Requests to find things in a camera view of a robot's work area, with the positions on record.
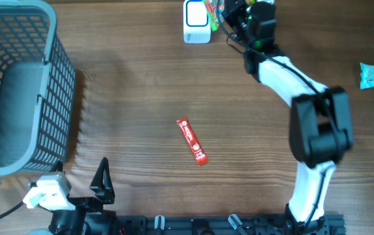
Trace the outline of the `Haribo gummy candy bag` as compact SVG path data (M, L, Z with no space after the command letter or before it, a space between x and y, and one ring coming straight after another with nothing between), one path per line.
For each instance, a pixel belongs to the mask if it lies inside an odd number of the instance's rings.
M225 7L224 0L203 0L203 3L210 19L211 30L218 30L220 24L224 22L222 16Z

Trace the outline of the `red Nescafe coffee stick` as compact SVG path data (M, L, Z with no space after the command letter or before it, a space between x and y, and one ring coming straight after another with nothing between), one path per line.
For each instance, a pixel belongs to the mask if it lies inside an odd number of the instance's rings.
M186 117L183 117L177 120L177 124L180 127L193 155L197 165L202 166L208 162L208 157L205 154L198 138L196 137L189 120Z

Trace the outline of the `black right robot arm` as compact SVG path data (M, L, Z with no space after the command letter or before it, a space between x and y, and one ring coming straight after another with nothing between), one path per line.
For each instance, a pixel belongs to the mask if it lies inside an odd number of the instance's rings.
M275 41L274 1L217 1L215 17L225 35L243 48L247 74L276 92L290 107L289 146L297 161L294 192L286 205L282 234L331 234L324 212L328 186L353 147L349 96L296 68Z

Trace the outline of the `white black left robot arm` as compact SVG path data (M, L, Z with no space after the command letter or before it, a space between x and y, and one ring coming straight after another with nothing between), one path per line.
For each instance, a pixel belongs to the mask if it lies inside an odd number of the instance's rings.
M48 230L52 234L117 234L126 233L117 221L114 211L104 206L113 204L115 192L110 177L109 162L102 158L89 188L95 193L90 197L67 199L75 206L74 210L56 210L53 212Z

